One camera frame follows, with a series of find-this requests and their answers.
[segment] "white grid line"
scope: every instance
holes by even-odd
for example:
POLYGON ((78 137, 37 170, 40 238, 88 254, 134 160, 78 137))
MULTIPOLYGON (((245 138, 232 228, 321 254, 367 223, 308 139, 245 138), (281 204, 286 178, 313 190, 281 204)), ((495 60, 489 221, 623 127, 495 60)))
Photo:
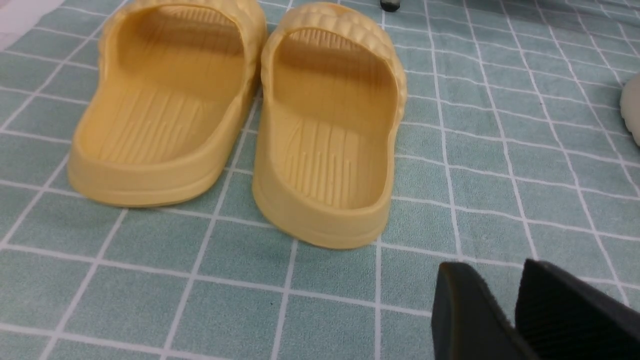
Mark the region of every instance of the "white grid line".
MULTIPOLYGON (((441 163, 439 161, 428 160, 428 159, 421 158, 421 157, 418 157, 418 156, 397 155, 396 157, 398 157, 398 158, 410 158, 410 159, 415 159, 415 160, 427 161, 429 163, 435 163, 437 165, 442 165, 442 166, 444 165, 443 163, 441 163)), ((482 171, 482 170, 476 170, 476 169, 457 166, 457 165, 450 165, 449 168, 455 168, 455 169, 459 169, 459 170, 466 170, 466 171, 475 172, 475 173, 478 173, 478 174, 486 174, 486 175, 493 175, 493 176, 500 176, 500 177, 510 178, 506 174, 485 172, 485 171, 482 171)), ((245 170, 242 170, 242 171, 240 171, 238 169, 231 170, 230 168, 225 168, 225 170, 228 170, 230 172, 240 172, 242 174, 251 174, 251 172, 248 172, 248 171, 245 171, 245 170)), ((525 182, 529 182, 529 183, 539 183, 539 184, 550 185, 550 186, 562 186, 562 187, 570 188, 570 189, 574 189, 574 190, 577 189, 575 186, 572 186, 572 185, 569 185, 569 184, 549 183, 549 182, 545 182, 545 181, 540 181, 540 180, 535 180, 535 179, 527 179, 527 178, 523 178, 523 177, 515 177, 515 178, 518 181, 525 181, 525 182)), ((58 194, 58 195, 66 195, 66 196, 77 197, 77 198, 81 198, 81 199, 84 198, 81 194, 76 193, 76 192, 70 192, 70 191, 67 191, 67 190, 60 190, 60 189, 55 189, 55 188, 44 188, 44 187, 41 187, 41 186, 16 183, 16 182, 13 182, 13 181, 7 181, 7 180, 2 180, 2 179, 0 179, 0 185, 11 186, 11 187, 15 187, 15 188, 24 188, 24 189, 35 190, 35 191, 43 191, 44 193, 55 193, 55 194, 58 194)), ((634 197, 626 197, 626 196, 623 196, 623 195, 614 195, 614 194, 610 194, 610 193, 604 193, 604 192, 600 192, 600 191, 594 190, 594 189, 586 189, 586 188, 580 188, 580 189, 583 192, 597 193, 597 194, 605 195, 605 196, 609 196, 609 197, 615 197, 615 198, 626 199, 626 200, 640 200, 640 199, 634 198, 634 197)), ((398 200, 398 201, 418 202, 418 203, 436 205, 436 206, 440 206, 440 207, 443 207, 443 208, 450 208, 451 207, 450 204, 447 204, 447 203, 444 203, 444 202, 435 201, 435 200, 428 200, 428 199, 414 199, 414 198, 403 197, 403 196, 398 196, 398 195, 392 196, 392 199, 398 200)), ((604 232, 604 231, 593 232, 590 229, 585 229, 585 228, 576 227, 576 226, 558 224, 558 223, 548 222, 548 221, 543 221, 543 220, 533 220, 533 219, 529 219, 529 218, 523 219, 521 217, 514 216, 514 215, 511 215, 511 214, 507 214, 507 213, 503 213, 503 212, 500 212, 500 211, 493 211, 493 210, 488 210, 488 209, 473 209, 473 208, 466 208, 464 206, 455 206, 454 208, 455 208, 456 211, 464 211, 464 212, 467 212, 467 213, 496 215, 496 216, 506 217, 506 218, 510 218, 512 220, 517 220, 517 221, 527 221, 530 224, 549 225, 549 226, 552 226, 552 227, 557 227, 559 229, 578 231, 578 232, 581 232, 581 233, 588 233, 588 234, 598 234, 600 236, 606 236, 606 237, 616 238, 616 239, 620 239, 620 240, 640 241, 640 236, 626 236, 626 235, 620 235, 620 234, 607 233, 607 232, 604 232)), ((200 218, 208 218, 208 219, 212 219, 213 218, 213 216, 210 215, 210 214, 199 213, 199 212, 196 212, 196 211, 186 211, 186 210, 174 209, 174 208, 159 208, 159 209, 156 209, 155 211, 164 211, 164 212, 168 212, 168 213, 176 213, 176 214, 181 214, 181 215, 187 215, 187 216, 192 216, 192 217, 200 217, 200 218)), ((271 224, 260 223, 260 222, 255 222, 255 221, 251 221, 251 220, 244 220, 244 219, 240 219, 240 218, 218 216, 217 219, 218 220, 228 221, 228 222, 235 222, 235 223, 238 223, 238 224, 250 225, 250 226, 265 227, 265 228, 269 228, 269 229, 274 228, 273 225, 271 225, 271 224)))
MULTIPOLYGON (((26 252, 26 253, 30 253, 30 254, 37 254, 37 255, 41 255, 41 256, 47 256, 47 257, 50 257, 50 258, 58 258, 58 259, 71 260, 71 261, 79 261, 79 262, 89 263, 89 264, 92 264, 92 263, 96 262, 100 266, 107 266, 107 267, 111 267, 111 268, 119 268, 119 269, 122 269, 122 270, 145 272, 145 273, 148 273, 148 274, 167 275, 167 276, 172 276, 172 277, 180 277, 180 278, 183 278, 183 279, 189 279, 189 277, 191 276, 191 274, 187 273, 187 272, 181 272, 181 271, 176 271, 176 270, 167 270, 167 269, 162 269, 162 268, 154 268, 154 267, 145 266, 145 265, 135 265, 135 264, 123 263, 123 262, 120 262, 120 261, 113 261, 113 260, 107 260, 107 259, 96 260, 95 258, 91 258, 89 256, 67 254, 67 253, 64 253, 64 252, 58 252, 58 251, 46 250, 46 249, 39 249, 39 248, 29 247, 29 246, 25 246, 25 245, 7 244, 7 245, 5 245, 4 248, 6 250, 26 252)), ((424 254, 424 255, 429 255, 429 256, 435 256, 435 257, 438 257, 438 258, 443 258, 444 260, 456 260, 456 259, 460 258, 457 254, 448 254, 446 252, 439 252, 439 251, 432 251, 432 250, 426 250, 426 249, 418 249, 418 248, 414 248, 414 247, 407 247, 407 246, 404 246, 404 245, 395 245, 395 244, 383 243, 382 241, 380 241, 380 248, 381 249, 400 250, 400 251, 405 251, 405 252, 414 252, 414 253, 418 253, 418 254, 424 254)), ((502 260, 496 260, 496 259, 483 259, 483 258, 473 258, 471 256, 463 256, 461 258, 461 260, 468 261, 468 262, 471 262, 471 263, 478 263, 478 264, 496 265, 496 266, 512 267, 512 268, 520 268, 520 269, 523 268, 523 265, 521 263, 513 263, 513 262, 510 262, 510 261, 502 261, 502 260)), ((582 276, 580 276, 579 278, 581 280, 584 280, 584 281, 587 281, 587 282, 593 282, 593 283, 599 283, 599 282, 603 283, 604 282, 604 283, 613 284, 613 285, 617 284, 612 279, 598 279, 598 278, 582 277, 582 276)), ((279 286, 273 286, 273 285, 265 285, 265 284, 259 284, 259 283, 256 283, 256 282, 238 281, 238 280, 226 279, 226 278, 209 276, 209 275, 197 275, 195 279, 198 280, 198 281, 213 282, 213 283, 216 283, 216 284, 226 284, 226 285, 238 286, 238 287, 249 288, 249 289, 273 291, 273 292, 277 292, 277 293, 285 293, 287 291, 285 286, 284 287, 279 287, 279 286)), ((620 282, 620 283, 625 288, 640 289, 640 284, 631 284, 631 283, 627 283, 627 282, 620 282)), ((343 302, 345 304, 365 304, 365 306, 367 306, 367 307, 376 307, 377 306, 375 302, 368 302, 368 301, 364 301, 364 300, 357 300, 357 299, 351 299, 351 298, 346 298, 346 297, 338 297, 338 296, 334 296, 334 295, 315 293, 315 292, 312 292, 312 291, 296 290, 296 289, 290 289, 289 288, 288 293, 290 295, 291 294, 299 295, 299 296, 308 297, 308 298, 311 298, 311 299, 325 299, 325 300, 331 300, 331 301, 336 301, 336 302, 343 302)), ((419 315, 419 316, 430 316, 429 312, 425 311, 425 310, 410 309, 410 308, 406 308, 406 307, 393 306, 393 305, 389 305, 389 304, 380 304, 380 308, 381 309, 385 309, 385 310, 395 311, 395 312, 398 312, 398 313, 415 314, 415 315, 419 315)))
POLYGON ((91 267, 89 268, 89 271, 86 273, 86 275, 84 276, 84 279, 80 283, 80 286, 78 287, 76 294, 72 298, 71 303, 69 304, 65 313, 60 318, 60 321, 58 322, 56 329, 53 332, 53 335, 49 339, 47 346, 42 351, 42 354, 40 354, 40 358, 39 358, 40 360, 47 360, 49 358, 49 355, 53 351, 53 348, 56 346, 58 339, 60 339, 60 336, 64 333, 65 326, 67 326, 67 322, 69 321, 74 311, 76 310, 76 307, 80 303, 80 300, 84 295, 84 292, 89 287, 89 283, 91 282, 91 280, 93 279, 93 276, 98 270, 98 262, 104 257, 104 254, 107 251, 109 244, 111 244, 111 240, 113 240, 113 237, 115 236, 116 232, 120 228, 120 225, 122 225, 122 220, 124 219, 124 216, 126 216, 126 214, 127 214, 127 209, 121 210, 120 215, 116 219, 115 224, 113 224, 113 227, 111 227, 111 230, 107 235, 107 238, 104 240, 104 243, 102 243, 102 246, 100 247, 100 251, 98 251, 98 255, 96 256, 95 259, 92 260, 91 267))
MULTIPOLYGON (((463 0, 463 4, 465 5, 465 12, 467 13, 467 20, 469 21, 469 24, 470 24, 471 23, 471 15, 469 15, 469 10, 467 8, 467 0, 463 0)), ((480 51, 480 46, 478 45, 477 40, 476 40, 476 32, 474 31, 473 26, 469 26, 469 28, 471 29, 471 36, 474 39, 474 42, 476 43, 476 51, 478 53, 478 59, 482 63, 482 52, 480 51)), ((518 212, 520 212, 520 217, 522 217, 523 219, 526 219, 526 216, 524 214, 524 206, 522 205, 522 198, 520 196, 520 190, 518 189, 518 183, 516 182, 515 176, 513 174, 513 164, 511 163, 511 158, 509 156, 509 147, 507 145, 506 136, 504 135, 504 129, 502 128, 502 121, 500 120, 500 114, 496 110, 497 108, 495 106, 495 102, 493 101, 492 91, 489 88, 488 80, 487 80, 487 77, 486 77, 486 73, 484 72, 484 66, 483 65, 480 65, 480 71, 482 72, 482 76, 483 76, 483 79, 484 79, 484 84, 486 85, 486 92, 487 92, 487 94, 489 96, 489 102, 491 103, 491 107, 492 107, 492 110, 493 110, 493 116, 495 116, 495 121, 498 124, 498 130, 500 131, 500 139, 501 139, 501 142, 502 142, 502 150, 504 152, 504 158, 507 161, 507 169, 509 171, 509 178, 511 180, 511 185, 513 187, 513 193, 515 194, 516 203, 518 205, 518 212)), ((531 250, 531 256, 533 257, 533 259, 537 260, 539 258, 538 257, 538 251, 536 250, 536 246, 535 246, 535 244, 533 242, 533 238, 531 237, 531 230, 529 229, 529 223, 526 220, 523 220, 522 224, 524 226, 524 232, 525 232, 525 235, 527 237, 527 241, 529 242, 529 248, 531 250)))
MULTIPOLYGON (((578 15, 578 19, 580 19, 580 14, 578 13, 578 11, 576 10, 576 13, 578 15)), ((584 30, 586 31, 586 27, 585 25, 582 23, 582 20, 580 20, 580 25, 584 28, 584 30)), ((554 38, 554 40, 556 39, 555 34, 553 33, 553 29, 550 28, 550 32, 551 32, 551 36, 554 38)), ((595 42, 595 40, 593 40, 592 36, 589 36, 589 38, 591 39, 591 43, 596 47, 596 49, 598 49, 598 46, 595 42)), ((580 91, 582 92, 582 96, 584 96, 585 100, 587 100, 587 104, 589 106, 589 108, 591 109, 591 112, 593 114, 593 116, 596 118, 596 121, 598 122, 598 124, 600 124, 600 126, 602 128, 604 128, 604 125, 602 124, 602 122, 600 121, 600 117, 598 116, 598 113, 595 111, 595 109, 593 108, 593 105, 591 104, 591 101, 589 100, 589 97, 587 97, 586 92, 584 91, 582 85, 579 83, 577 76, 575 75, 574 71, 573 71, 573 67, 571 65, 571 63, 568 61, 568 59, 566 58, 566 56, 564 55, 564 51, 562 49, 560 49, 560 46, 558 45, 558 48, 560 50, 560 53, 562 54, 564 60, 567 62, 567 66, 569 66, 569 71, 571 72, 576 84, 578 85, 578 87, 580 88, 580 91)), ((609 66, 609 62, 607 61, 607 59, 605 58, 605 56, 602 54, 602 52, 600 50, 598 50, 598 53, 600 54, 600 57, 602 58, 602 61, 605 62, 605 64, 607 64, 607 66, 609 66)), ((622 86, 622 82, 620 81, 620 79, 618 78, 618 75, 616 74, 616 79, 618 79, 618 81, 620 82, 620 85, 622 86)), ((607 138, 607 142, 609 142, 609 145, 611 146, 611 148, 613 149, 613 151, 616 153, 616 155, 618 156, 619 160, 622 160, 622 155, 620 154, 620 152, 617 150, 616 148, 616 144, 613 142, 613 140, 611 140, 611 136, 609 136, 609 134, 607 132, 604 133, 605 137, 607 138)), ((636 190, 636 194, 638 194, 638 196, 640 196, 640 188, 638 188, 638 185, 635 184, 635 182, 633 181, 633 179, 631 178, 631 175, 629 174, 629 171, 627 169, 627 167, 622 164, 622 170, 625 173, 625 176, 627 177, 627 180, 629 181, 629 183, 634 187, 634 189, 636 190)))
MULTIPOLYGON (((382 30, 386 31, 387 16, 382 11, 382 30)), ((374 246, 376 247, 376 282, 374 289, 374 301, 376 309, 374 313, 374 332, 373 332, 373 359, 380 360, 382 358, 382 236, 378 235, 374 246)))
POLYGON ((280 351, 280 342, 282 340, 282 331, 284 330, 284 322, 287 316, 287 305, 289 303, 289 294, 291 293, 291 281, 293 280, 293 267, 296 264, 296 254, 298 252, 298 241, 293 240, 291 243, 291 255, 289 255, 289 266, 287 267, 287 276, 282 291, 282 299, 280 300, 280 310, 278 312, 278 323, 276 324, 275 336, 273 339, 273 348, 271 348, 271 360, 277 360, 280 351))
MULTIPOLYGON (((547 24, 547 26, 548 26, 548 28, 549 28, 549 30, 551 32, 552 37, 555 39, 555 35, 554 35, 552 27, 548 25, 546 17, 544 16, 543 12, 540 10, 540 8, 538 6, 537 0, 534 0, 534 1, 536 3, 536 7, 538 8, 538 11, 540 12, 540 15, 542 16, 542 19, 544 20, 545 24, 547 24)), ((502 1, 500 1, 500 5, 502 6, 502 11, 505 13, 505 15, 507 17, 507 22, 509 24, 509 28, 513 29, 512 25, 511 25, 511 20, 509 19, 509 16, 507 15, 507 11, 506 11, 506 9, 504 7, 504 3, 502 1)), ((520 47, 520 42, 518 41, 517 38, 516 38, 516 43, 518 44, 518 47, 520 47)), ((560 50, 561 53, 564 54, 563 50, 560 49, 559 45, 558 45, 558 49, 560 50)), ((528 66, 528 64, 526 62, 526 59, 524 58, 524 53, 521 52, 520 56, 522 57, 522 60, 524 61, 525 66, 527 66, 527 69, 528 69, 529 66, 528 66)), ((569 67, 571 68, 571 64, 568 61, 567 61, 567 65, 569 65, 569 67)), ((533 74, 530 73, 530 77, 531 77, 531 81, 533 81, 533 74)), ((549 117, 548 112, 547 112, 547 107, 546 107, 546 105, 544 105, 544 103, 542 101, 542 97, 540 97, 540 103, 542 103, 542 110, 544 111, 545 116, 549 119, 550 117, 549 117)), ((555 129, 554 125, 551 122, 549 122, 549 126, 551 128, 551 132, 554 135, 554 138, 556 139, 556 141, 560 145, 560 148, 563 150, 564 158, 566 159, 566 162, 567 162, 567 164, 569 166, 569 170, 570 170, 570 172, 572 173, 572 176, 573 176, 575 187, 577 188, 578 198, 580 200, 580 203, 582 204, 582 208, 584 210, 584 214, 586 215, 587 221, 589 222, 589 226, 590 226, 591 230, 593 231, 593 234, 595 236, 595 239, 596 239, 596 242, 598 244, 598 247, 600 248, 600 251, 602 252, 602 255, 605 258, 605 261, 607 262, 607 266, 609 267, 609 270, 611 271, 611 274, 613 276, 614 281, 618 282, 618 289, 619 289, 619 291, 620 291, 620 293, 622 295, 623 303, 628 306, 629 305, 629 301, 628 301, 628 298, 627 298, 627 294, 625 293, 625 290, 622 288, 622 285, 620 284, 620 280, 618 279, 618 275, 617 275, 617 273, 615 271, 615 268, 613 267, 613 263, 611 262, 611 258, 609 257, 609 254, 607 253, 606 249, 604 248, 604 246, 602 244, 602 241, 600 239, 600 236, 598 235, 598 233, 596 231, 595 224, 593 223, 593 219, 591 218, 591 213, 589 212, 589 208, 587 207, 587 203, 584 200, 584 196, 582 194, 582 190, 580 189, 580 182, 579 182, 578 175, 575 173, 575 171, 573 169, 573 165, 571 163, 571 158, 569 157, 569 154, 566 151, 564 151, 564 145, 562 144, 562 142, 558 138, 558 135, 556 133, 556 129, 555 129)))
MULTIPOLYGON (((248 130, 249 127, 251 126, 251 123, 255 116, 255 111, 257 109, 257 106, 258 106, 258 102, 254 100, 251 111, 249 113, 249 117, 248 119, 245 120, 244 130, 248 130)), ((229 189, 229 184, 231 183, 231 177, 234 174, 233 170, 235 170, 238 159, 240 158, 240 153, 242 152, 245 139, 246 139, 246 131, 243 131, 238 141, 236 153, 234 154, 233 160, 231 161, 231 171, 227 173, 225 182, 222 185, 222 190, 220 190, 220 197, 218 198, 218 203, 216 204, 216 207, 213 211, 213 216, 211 218, 211 221, 209 222, 207 231, 205 232, 204 239, 202 240, 202 244, 200 246, 200 250, 198 251, 198 256, 196 257, 196 261, 193 264, 193 269, 191 270, 191 275, 189 276, 189 280, 187 281, 187 286, 184 288, 184 292, 182 294, 182 297, 180 298, 180 302, 178 303, 178 308, 175 312, 175 316, 173 318, 173 322, 171 324, 169 334, 166 337, 166 341, 164 343, 164 349, 167 352, 163 354, 162 357, 160 357, 160 360, 166 360, 168 356, 168 351, 171 349, 171 346, 173 344, 173 339, 178 330, 180 319, 182 318, 182 314, 186 307, 187 300, 189 299, 189 295, 191 294, 193 283, 196 280, 196 277, 198 275, 198 270, 200 269, 200 264, 202 263, 202 259, 204 258, 205 251, 209 246, 209 240, 210 240, 211 234, 213 233, 213 229, 215 228, 216 223, 218 221, 218 216, 220 215, 220 209, 222 208, 222 204, 227 195, 227 190, 229 189)))
MULTIPOLYGON (((424 11, 425 11, 425 19, 429 33, 429 42, 431 43, 431 66, 433 67, 433 73, 438 74, 437 69, 437 61, 435 57, 435 45, 433 42, 433 32, 431 31, 431 21, 429 20, 429 6, 427 0, 423 1, 424 11)), ((453 196, 453 184, 451 180, 451 170, 449 168, 449 162, 447 159, 447 139, 445 134, 445 126, 444 126, 444 117, 442 116, 442 103, 440 101, 440 84, 438 82, 438 76, 434 77, 434 87, 436 93, 436 105, 438 107, 438 119, 440 121, 440 143, 442 147, 442 159, 445 170, 445 177, 447 179, 447 191, 449 196, 449 207, 451 208, 451 222, 454 231, 454 239, 456 242, 456 253, 458 255, 458 259, 462 259, 462 242, 460 241, 460 229, 458 228, 458 216, 456 214, 456 204, 453 196)))
MULTIPOLYGON (((411 49, 415 49, 414 47, 403 47, 401 45, 397 45, 396 47, 400 47, 400 48, 411 48, 411 49)), ((431 50, 431 49, 422 49, 421 50, 425 50, 425 51, 435 51, 436 53, 448 53, 448 54, 455 54, 458 56, 463 56, 466 57, 470 60, 476 61, 480 64, 480 66, 483 65, 491 65, 491 66, 496 66, 496 67, 503 67, 505 69, 515 69, 515 70, 519 70, 519 71, 523 71, 525 72, 526 69, 524 68, 520 68, 520 67, 512 67, 512 66, 508 66, 508 65, 501 65, 501 64, 496 64, 496 63, 489 63, 489 62, 484 62, 481 60, 478 60, 477 58, 473 58, 467 54, 460 54, 460 53, 456 53, 454 51, 443 51, 443 50, 431 50)), ((43 61, 49 61, 49 62, 55 62, 55 63, 60 63, 60 60, 56 60, 56 59, 52 59, 52 58, 44 58, 42 56, 33 56, 30 54, 24 54, 24 53, 17 53, 15 51, 3 51, 4 53, 8 53, 8 54, 14 54, 16 56, 25 56, 25 57, 30 57, 30 58, 37 58, 43 61)), ((97 67, 92 67, 89 65, 85 65, 85 64, 81 64, 81 63, 74 63, 74 62, 66 62, 65 65, 70 65, 70 66, 76 66, 76 67, 82 67, 84 69, 90 69, 90 70, 97 70, 97 67)), ((414 74, 423 74, 423 75, 430 75, 433 76, 433 73, 430 72, 418 72, 418 71, 412 71, 412 70, 407 70, 407 73, 414 73, 414 74)), ((576 81, 575 79, 566 77, 566 76, 561 76, 558 74, 551 74, 548 72, 542 72, 542 71, 537 71, 537 70, 532 70, 531 72, 535 73, 535 74, 544 74, 546 76, 552 76, 552 77, 556 77, 556 78, 563 78, 563 79, 569 79, 572 81, 576 81)), ((440 76, 441 78, 444 79, 459 79, 462 81, 468 81, 477 85, 484 85, 484 83, 480 83, 478 81, 474 81, 473 79, 469 79, 469 78, 463 78, 463 77, 458 77, 458 76, 447 76, 447 75, 443 75, 443 74, 438 74, 438 76, 440 76)), ((601 83, 594 83, 594 82, 590 82, 590 81, 581 81, 581 80, 577 80, 579 83, 583 83, 583 84, 589 84, 589 85, 597 85, 597 86, 604 86, 604 87, 608 87, 608 88, 615 88, 615 89, 620 89, 620 86, 611 86, 611 85, 607 85, 607 84, 601 84, 601 83)), ((537 95, 536 92, 531 91, 531 90, 522 90, 522 89, 517 89, 517 88, 510 88, 510 87, 506 87, 506 86, 499 86, 499 85, 488 85, 490 88, 498 88, 498 89, 503 89, 503 90, 508 90, 508 91, 513 91, 513 92, 522 92, 522 93, 528 93, 528 94, 534 94, 537 95)), ((14 89, 14 88, 6 88, 6 87, 2 87, 0 86, 0 90, 4 90, 4 91, 11 91, 11 92, 18 92, 21 94, 27 94, 27 95, 35 95, 37 97, 45 97, 45 98, 50 98, 50 99, 56 99, 56 100, 61 100, 61 101, 67 101, 67 102, 72 102, 72 103, 77 103, 77 104, 84 104, 87 105, 88 101, 82 101, 82 100, 77 100, 77 99, 69 99, 69 98, 64 98, 64 97, 59 97, 59 96, 55 96, 55 95, 51 95, 51 94, 43 94, 43 93, 33 93, 33 92, 28 92, 25 90, 20 90, 20 89, 14 89)), ((570 102, 575 102, 578 104, 584 104, 584 105, 588 105, 591 107, 597 107, 597 108, 609 108, 609 109, 613 109, 613 110, 618 110, 618 107, 612 107, 612 106, 608 106, 606 104, 591 104, 588 100, 587 101, 581 101, 581 100, 577 100, 577 99, 573 99, 573 98, 569 98, 569 97, 559 97, 559 96, 553 96, 553 95, 541 95, 542 97, 544 97, 545 99, 557 99, 557 100, 564 100, 564 101, 570 101, 570 102)), ((423 97, 423 96, 419 96, 419 95, 409 95, 409 97, 418 97, 418 98, 424 98, 424 99, 432 99, 429 97, 423 97)), ((455 102, 447 102, 444 100, 441 100, 444 103, 447 104, 452 104, 452 105, 457 105, 457 106, 467 106, 467 107, 471 107, 471 108, 477 108, 479 110, 488 110, 488 111, 493 111, 493 109, 491 108, 482 108, 479 106, 474 106, 474 105, 470 105, 470 104, 463 104, 463 103, 455 103, 455 102)), ((504 110, 500 110, 497 109, 499 112, 504 112, 504 113, 510 113, 508 111, 504 111, 504 110)), ((517 113, 510 113, 512 115, 516 115, 516 116, 521 116, 521 117, 528 117, 527 115, 524 114, 517 114, 517 113)), ((536 119, 536 118, 531 118, 534 120, 540 120, 540 121, 544 121, 546 122, 545 119, 536 119)), ((585 125, 581 125, 581 124, 574 124, 571 122, 558 122, 558 121, 554 121, 557 122, 559 124, 565 124, 567 126, 576 126, 576 127, 588 127, 591 129, 596 129, 598 131, 603 131, 603 132, 607 132, 607 133, 612 133, 612 134, 616 134, 616 135, 621 135, 621 136, 630 136, 628 133, 619 133, 619 132, 615 132, 615 131, 610 131, 607 130, 604 127, 589 127, 589 126, 585 126, 585 125)))

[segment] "ridged grooves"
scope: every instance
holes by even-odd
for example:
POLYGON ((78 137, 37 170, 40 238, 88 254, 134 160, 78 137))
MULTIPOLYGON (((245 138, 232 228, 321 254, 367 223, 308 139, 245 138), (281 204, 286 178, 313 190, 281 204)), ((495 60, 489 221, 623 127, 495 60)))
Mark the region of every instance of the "ridged grooves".
POLYGON ((218 12, 168 6, 140 21, 137 35, 144 46, 123 51, 125 71, 114 74, 115 81, 118 76, 129 80, 119 81, 125 87, 106 86, 105 98, 112 101, 98 104, 110 115, 103 121, 111 123, 101 136, 100 160, 159 163, 193 150, 216 129, 233 95, 215 79, 224 76, 221 72, 241 75, 243 69, 241 61, 229 64, 241 60, 242 45, 233 23, 218 12), (179 67, 201 71, 200 80, 171 71, 179 67))
POLYGON ((386 178, 380 149, 393 116, 371 105, 394 100, 390 76, 375 57, 324 31, 299 31, 280 47, 276 92, 287 93, 280 105, 287 109, 278 116, 288 118, 290 129, 282 174, 304 196, 333 208, 371 204, 386 178), (278 87, 280 77, 303 80, 287 91, 278 87), (303 102, 305 108, 296 106, 303 102))

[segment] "grid pattern floor mat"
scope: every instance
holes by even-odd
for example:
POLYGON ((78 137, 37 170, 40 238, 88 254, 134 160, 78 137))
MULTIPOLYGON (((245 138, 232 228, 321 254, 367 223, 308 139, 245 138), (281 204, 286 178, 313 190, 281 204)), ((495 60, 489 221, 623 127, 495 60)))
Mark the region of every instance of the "grid pattern floor mat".
MULTIPOLYGON (((259 99, 196 200, 116 209, 69 187, 122 0, 67 0, 0 53, 0 359, 432 359, 442 261, 473 264, 510 316, 526 258, 640 309, 640 151, 618 108, 640 8, 356 1, 394 39, 410 98, 387 230, 348 252, 292 241, 255 207, 259 99)), ((301 2, 263 2, 271 30, 301 2)))

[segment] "slipper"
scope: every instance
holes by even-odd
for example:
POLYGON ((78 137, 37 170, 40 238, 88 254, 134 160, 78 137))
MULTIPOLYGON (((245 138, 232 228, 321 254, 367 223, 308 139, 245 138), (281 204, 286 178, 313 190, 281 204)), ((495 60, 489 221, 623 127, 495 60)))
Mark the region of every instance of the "slipper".
POLYGON ((70 184, 110 205, 183 202, 218 179, 259 84, 255 0, 137 0, 99 42, 99 84, 72 141, 70 184))
POLYGON ((384 230, 406 77, 389 36, 345 6, 287 12, 262 52, 253 196, 277 228, 352 249, 384 230))
POLYGON ((431 335, 436 360, 540 360, 511 326, 484 279, 465 263, 438 267, 431 335))
POLYGON ((627 81, 622 88, 620 115, 636 145, 640 146, 640 74, 627 81))
POLYGON ((640 313, 546 261, 525 262, 515 318, 543 359, 640 359, 640 313))

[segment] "teal grid mat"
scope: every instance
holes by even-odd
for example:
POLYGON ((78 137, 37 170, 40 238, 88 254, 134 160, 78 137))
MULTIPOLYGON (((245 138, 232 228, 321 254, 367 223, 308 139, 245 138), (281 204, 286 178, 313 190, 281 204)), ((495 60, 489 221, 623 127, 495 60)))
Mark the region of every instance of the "teal grid mat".
MULTIPOLYGON (((410 98, 380 241, 330 252, 250 192, 260 100, 202 197, 122 210, 67 184, 122 0, 67 0, 0 53, 0 359, 432 359, 436 269, 462 260, 512 316, 525 258, 640 309, 640 72, 627 0, 342 1, 394 39, 410 98)), ((270 28, 299 0, 262 2, 270 28)))

